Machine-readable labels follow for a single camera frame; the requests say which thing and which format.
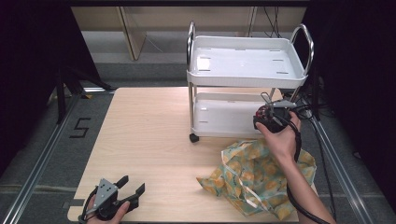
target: wrist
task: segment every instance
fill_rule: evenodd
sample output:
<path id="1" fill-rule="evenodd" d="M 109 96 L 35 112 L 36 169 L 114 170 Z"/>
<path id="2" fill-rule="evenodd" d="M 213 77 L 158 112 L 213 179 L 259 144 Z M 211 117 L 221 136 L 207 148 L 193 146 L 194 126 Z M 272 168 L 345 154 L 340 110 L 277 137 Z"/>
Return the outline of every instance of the wrist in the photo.
<path id="1" fill-rule="evenodd" d="M 283 171 L 283 173 L 288 173 L 291 170 L 298 169 L 297 163 L 295 162 L 293 157 L 284 157 L 282 159 L 278 159 L 277 163 L 279 168 Z"/>

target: cart wheel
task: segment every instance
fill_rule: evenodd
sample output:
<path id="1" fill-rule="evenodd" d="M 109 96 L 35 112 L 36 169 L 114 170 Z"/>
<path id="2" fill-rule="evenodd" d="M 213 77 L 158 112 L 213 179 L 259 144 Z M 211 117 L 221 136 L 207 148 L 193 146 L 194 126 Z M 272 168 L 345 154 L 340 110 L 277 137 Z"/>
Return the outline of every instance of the cart wheel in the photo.
<path id="1" fill-rule="evenodd" d="M 190 141 L 191 141 L 192 143 L 198 142 L 198 141 L 199 141 L 199 136 L 195 135 L 195 133 L 191 133 L 191 134 L 190 134 Z"/>

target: white cart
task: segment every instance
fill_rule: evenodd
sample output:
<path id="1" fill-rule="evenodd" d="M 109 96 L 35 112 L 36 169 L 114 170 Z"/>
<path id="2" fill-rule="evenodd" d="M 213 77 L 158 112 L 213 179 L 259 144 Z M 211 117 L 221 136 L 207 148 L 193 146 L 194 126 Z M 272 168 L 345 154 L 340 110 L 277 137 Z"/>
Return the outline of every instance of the white cart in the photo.
<path id="1" fill-rule="evenodd" d="M 294 48 L 303 30 L 309 46 L 304 68 Z M 303 24 L 285 38 L 195 36 L 192 21 L 187 39 L 187 80 L 189 85 L 192 142 L 199 136 L 260 138 L 253 115 L 265 105 L 257 94 L 197 92 L 198 87 L 244 87 L 293 89 L 295 101 L 304 85 L 314 55 L 314 43 Z"/>

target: floral cloth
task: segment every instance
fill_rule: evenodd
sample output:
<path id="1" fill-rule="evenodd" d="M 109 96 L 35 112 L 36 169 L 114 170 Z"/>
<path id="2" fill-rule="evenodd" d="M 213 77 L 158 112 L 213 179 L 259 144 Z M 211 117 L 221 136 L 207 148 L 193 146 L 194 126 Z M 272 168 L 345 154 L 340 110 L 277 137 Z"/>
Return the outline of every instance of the floral cloth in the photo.
<path id="1" fill-rule="evenodd" d="M 221 151 L 221 157 L 222 165 L 209 178 L 197 177 L 204 189 L 223 195 L 245 216 L 269 212 L 283 220 L 294 211 L 286 193 L 286 178 L 264 139 L 238 141 Z M 297 164 L 312 185 L 315 159 L 301 150 Z"/>

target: human arm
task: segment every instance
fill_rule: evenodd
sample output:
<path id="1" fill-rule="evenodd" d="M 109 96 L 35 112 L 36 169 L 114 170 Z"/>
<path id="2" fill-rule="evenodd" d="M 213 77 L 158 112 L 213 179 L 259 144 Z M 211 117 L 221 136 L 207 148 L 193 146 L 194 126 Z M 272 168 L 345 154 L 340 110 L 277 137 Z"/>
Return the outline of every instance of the human arm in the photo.
<path id="1" fill-rule="evenodd" d="M 88 204 L 88 210 L 93 208 L 93 203 L 95 201 L 95 196 L 93 195 L 89 204 Z M 116 215 L 109 221 L 103 221 L 96 217 L 94 214 L 88 214 L 87 215 L 87 224 L 119 224 L 122 220 L 122 218 L 125 216 L 125 214 L 128 211 L 129 208 L 129 202 L 125 202 L 122 204 L 122 206 L 117 210 Z"/>
<path id="2" fill-rule="evenodd" d="M 293 122 L 298 131 L 300 131 L 300 120 L 294 113 L 290 112 L 290 115 L 290 121 Z M 271 133 L 259 122 L 256 123 L 256 126 L 264 135 L 271 153 L 274 155 L 280 169 L 285 174 L 295 201 L 316 217 L 329 223 L 335 223 L 335 220 L 332 218 L 318 195 L 306 182 L 294 160 L 294 154 L 296 152 L 295 131 L 288 126 L 279 133 Z M 316 223 L 300 212 L 298 212 L 298 217 L 301 223 Z"/>

